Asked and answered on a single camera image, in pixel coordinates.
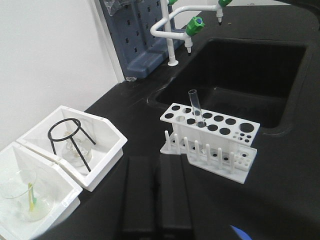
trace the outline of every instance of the black sink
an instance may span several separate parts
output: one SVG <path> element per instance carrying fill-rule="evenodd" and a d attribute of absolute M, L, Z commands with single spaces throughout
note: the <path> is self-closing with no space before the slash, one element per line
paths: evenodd
<path fill-rule="evenodd" d="M 190 105 L 188 91 L 196 89 L 203 109 L 260 123 L 267 132 L 283 129 L 303 82 L 297 75 L 306 49 L 278 41 L 210 39 L 155 101 Z"/>

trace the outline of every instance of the pegboard drying rack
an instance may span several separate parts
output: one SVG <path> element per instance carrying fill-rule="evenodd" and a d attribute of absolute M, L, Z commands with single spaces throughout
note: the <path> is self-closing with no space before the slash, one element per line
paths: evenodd
<path fill-rule="evenodd" d="M 152 25 L 162 18 L 160 0 L 132 0 L 113 16 L 109 15 L 103 0 L 100 4 L 124 76 L 146 78 L 169 56 L 166 39 L 150 33 Z M 174 21 L 171 26 L 173 32 L 179 32 Z M 174 48 L 182 43 L 174 40 Z"/>
<path fill-rule="evenodd" d="M 243 184 L 257 150 L 251 144 L 259 123 L 202 109 L 206 126 L 198 127 L 192 107 L 173 103 L 160 117 L 172 124 L 165 131 L 163 154 L 187 154 L 190 164 Z"/>

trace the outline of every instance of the plastic bag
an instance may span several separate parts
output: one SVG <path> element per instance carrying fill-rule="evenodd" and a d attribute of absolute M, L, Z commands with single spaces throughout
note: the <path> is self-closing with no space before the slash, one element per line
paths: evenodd
<path fill-rule="evenodd" d="M 133 2 L 143 2 L 144 0 L 103 0 L 106 9 L 110 16 L 113 16 L 119 9 L 123 8 L 125 5 L 129 5 Z"/>

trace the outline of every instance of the black countertop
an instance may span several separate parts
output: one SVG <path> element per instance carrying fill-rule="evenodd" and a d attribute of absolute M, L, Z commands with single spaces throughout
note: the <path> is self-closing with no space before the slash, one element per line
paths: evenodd
<path fill-rule="evenodd" d="M 298 76 L 303 85 L 292 103 L 290 127 L 275 134 L 258 132 L 252 144 L 258 154 L 245 184 L 190 166 L 185 156 L 181 157 L 192 238 L 239 239 L 230 237 L 229 225 L 257 240 L 320 238 L 317 18 L 307 10 L 286 5 L 227 7 L 222 26 L 216 24 L 212 13 L 201 16 L 212 23 L 192 38 L 191 57 L 182 46 L 175 52 L 178 66 L 169 67 L 166 60 L 148 78 L 117 84 L 87 109 L 109 119 L 126 136 L 124 155 L 93 192 L 83 190 L 80 206 L 66 221 L 38 239 L 121 238 L 128 159 L 147 157 L 155 169 L 165 142 L 164 131 L 172 129 L 171 124 L 160 121 L 166 108 L 154 101 L 152 93 L 166 86 L 211 38 L 299 43 L 307 47 L 308 64 Z M 166 237 L 176 239 L 174 235 Z"/>

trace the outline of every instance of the white test tube rack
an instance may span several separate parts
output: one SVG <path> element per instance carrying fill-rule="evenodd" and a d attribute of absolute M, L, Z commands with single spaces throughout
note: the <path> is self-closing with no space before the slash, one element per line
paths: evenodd
<path fill-rule="evenodd" d="M 160 117 L 166 130 L 163 154 L 186 154 L 190 164 L 243 184 L 257 150 L 250 147 L 259 123 L 202 109 L 206 126 L 198 127 L 192 107 L 173 103 Z"/>

